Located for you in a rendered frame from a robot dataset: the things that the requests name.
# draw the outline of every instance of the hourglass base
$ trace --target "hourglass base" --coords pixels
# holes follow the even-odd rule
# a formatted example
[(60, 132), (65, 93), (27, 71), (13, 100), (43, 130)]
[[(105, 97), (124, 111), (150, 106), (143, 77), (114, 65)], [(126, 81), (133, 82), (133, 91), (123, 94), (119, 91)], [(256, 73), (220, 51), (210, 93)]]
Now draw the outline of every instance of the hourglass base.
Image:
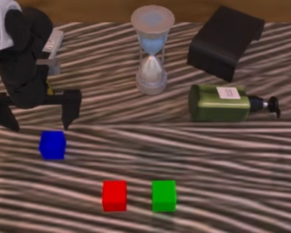
[(162, 75), (162, 82), (159, 83), (145, 83), (141, 80), (141, 74), (138, 72), (136, 74), (136, 86), (138, 90), (146, 95), (157, 95), (163, 92), (163, 90), (166, 88), (167, 85), (167, 73), (164, 72)]

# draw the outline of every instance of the hourglass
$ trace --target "hourglass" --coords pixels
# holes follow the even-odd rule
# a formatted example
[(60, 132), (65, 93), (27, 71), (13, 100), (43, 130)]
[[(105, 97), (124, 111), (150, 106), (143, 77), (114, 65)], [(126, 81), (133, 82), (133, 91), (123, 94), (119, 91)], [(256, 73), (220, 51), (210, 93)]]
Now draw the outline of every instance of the hourglass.
[(139, 41), (139, 68), (136, 86), (144, 94), (161, 93), (167, 84), (164, 70), (164, 46), (170, 28), (175, 23), (173, 13), (162, 6), (143, 6), (131, 16), (131, 24)]

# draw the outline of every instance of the hourglass top cap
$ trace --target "hourglass top cap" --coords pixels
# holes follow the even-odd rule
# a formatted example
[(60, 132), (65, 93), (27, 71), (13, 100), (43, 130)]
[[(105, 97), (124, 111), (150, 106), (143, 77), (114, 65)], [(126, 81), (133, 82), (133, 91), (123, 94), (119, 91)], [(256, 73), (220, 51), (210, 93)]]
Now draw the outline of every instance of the hourglass top cap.
[(175, 16), (170, 10), (156, 5), (136, 9), (130, 19), (133, 27), (143, 33), (164, 33), (175, 23)]

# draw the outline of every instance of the white label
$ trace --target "white label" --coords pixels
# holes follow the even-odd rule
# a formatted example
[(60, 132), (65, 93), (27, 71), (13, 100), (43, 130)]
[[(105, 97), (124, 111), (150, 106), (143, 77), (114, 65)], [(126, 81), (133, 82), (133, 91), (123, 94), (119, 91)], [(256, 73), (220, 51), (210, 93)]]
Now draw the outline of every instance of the white label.
[(217, 87), (220, 99), (240, 100), (241, 96), (235, 87)]

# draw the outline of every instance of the green cube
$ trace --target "green cube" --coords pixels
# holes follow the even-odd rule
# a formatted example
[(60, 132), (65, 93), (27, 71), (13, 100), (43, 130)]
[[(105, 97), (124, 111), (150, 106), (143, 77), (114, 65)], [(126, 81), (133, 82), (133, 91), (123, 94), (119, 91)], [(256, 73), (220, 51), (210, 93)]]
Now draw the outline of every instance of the green cube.
[(176, 204), (176, 181), (152, 181), (152, 211), (173, 212)]

